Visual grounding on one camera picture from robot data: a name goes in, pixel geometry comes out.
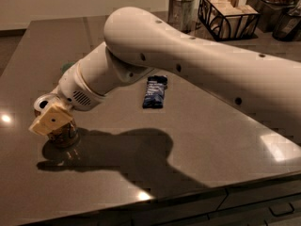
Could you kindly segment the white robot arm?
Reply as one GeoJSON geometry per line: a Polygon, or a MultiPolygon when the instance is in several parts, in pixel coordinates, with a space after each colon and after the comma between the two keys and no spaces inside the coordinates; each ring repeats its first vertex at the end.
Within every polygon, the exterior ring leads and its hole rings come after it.
{"type": "Polygon", "coordinates": [[[118,87],[153,70],[174,73],[301,142],[301,67],[298,62],[199,39],[141,8],[119,8],[105,21],[104,41],[67,69],[57,87],[34,103],[29,129],[46,136],[89,111],[118,87]]]}

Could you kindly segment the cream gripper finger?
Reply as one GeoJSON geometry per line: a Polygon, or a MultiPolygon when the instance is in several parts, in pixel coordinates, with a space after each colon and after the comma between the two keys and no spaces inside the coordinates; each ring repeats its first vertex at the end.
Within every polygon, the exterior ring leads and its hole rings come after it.
{"type": "Polygon", "coordinates": [[[34,109],[38,115],[29,130],[38,135],[49,135],[72,121],[71,112],[58,97],[39,97],[34,109]]]}

